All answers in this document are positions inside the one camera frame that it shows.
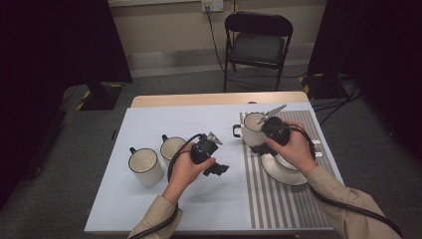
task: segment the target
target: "sleeve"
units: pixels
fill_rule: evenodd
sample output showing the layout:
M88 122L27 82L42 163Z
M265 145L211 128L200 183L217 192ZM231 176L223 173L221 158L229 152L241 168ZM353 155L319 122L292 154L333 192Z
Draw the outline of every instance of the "sleeve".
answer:
M152 204L149 206L149 209L146 211L145 215L143 216L142 220L132 229L129 236L131 236L142 232L146 229L149 229L159 223L165 221L171 214L174 212L176 207L165 200L162 196L158 195ZM145 239L161 239L161 238L170 238L173 232L176 230L179 222L181 220L183 211L179 209L177 212L177 216L174 221L168 225L167 227L154 232L146 237Z
M308 182L316 192L326 198L361 207L384 216L370 195L345 187L320 166L310 172ZM388 225L378 220L318 200L316 202L322 209L328 223L341 238L400 238Z

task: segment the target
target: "plate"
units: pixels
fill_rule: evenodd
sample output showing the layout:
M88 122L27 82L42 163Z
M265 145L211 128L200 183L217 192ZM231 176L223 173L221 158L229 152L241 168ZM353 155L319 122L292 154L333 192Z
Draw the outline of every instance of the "plate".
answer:
M293 165L289 164L281 155L277 154L276 155L276 160L277 162L279 162L282 166L291 169L291 170L298 170L297 168L295 168Z
M299 171L282 166L269 153L261 156L261 162L267 173L278 182L291 186L298 186L308 182Z

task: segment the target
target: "black mug handle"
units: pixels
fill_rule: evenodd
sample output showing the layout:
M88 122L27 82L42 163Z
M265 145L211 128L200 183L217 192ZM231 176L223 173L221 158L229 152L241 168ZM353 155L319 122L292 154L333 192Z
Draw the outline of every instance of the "black mug handle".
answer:
M236 133L235 133L235 129L236 129L236 128L239 128L239 127L241 127L241 125L240 125L240 124L234 124L234 125L233 125L233 136L235 136L235 137L240 137L240 135L239 135L239 134L236 134Z

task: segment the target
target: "table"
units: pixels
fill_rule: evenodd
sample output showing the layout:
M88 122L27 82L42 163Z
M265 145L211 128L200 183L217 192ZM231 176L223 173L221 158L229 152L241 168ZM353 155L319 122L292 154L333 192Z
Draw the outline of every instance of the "table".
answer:
M165 177L150 188L136 181L127 167L131 146L151 147L159 152L164 133L187 139L198 132L213 131L223 141L213 156L230 168L221 176L201 174L186 189L179 201L183 218L175 234L331 232L306 185L288 186L274 181L256 155L245 150L242 140L233 137L232 126L239 123L241 115L267 112L280 104L288 105L283 117L306 116L314 123L309 134L321 141L321 162L342 181L304 93L140 96L126 111L85 231L128 233L164 189Z

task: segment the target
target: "gray carpet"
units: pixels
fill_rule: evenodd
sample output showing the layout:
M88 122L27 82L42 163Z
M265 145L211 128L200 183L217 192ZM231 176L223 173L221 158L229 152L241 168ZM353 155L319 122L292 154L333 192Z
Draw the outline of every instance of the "gray carpet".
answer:
M284 75L298 76L305 68L287 66ZM255 69L238 72L238 75L270 74L274 73ZM114 110L101 112L76 111L87 88L68 89L62 105L67 112L62 130L42 165L41 174L35 179L23 179L0 212L0 238L125 238L84 232L114 145L113 132L118 132L125 110L138 95L221 93L222 78L221 71L211 71L134 79L133 85L123 87ZM269 85L274 82L266 77L262 80ZM247 88L270 91L254 86ZM296 78L283 78L280 85L280 91L301 89ZM228 92L245 91L229 84ZM334 101L312 101L312 104L320 109ZM317 111L318 120L323 120L332 110ZM322 125L322 131L345 184L371 194L406 238L422 238L422 160L389 136L381 117L365 98L335 112ZM337 237L304 235L301 238Z

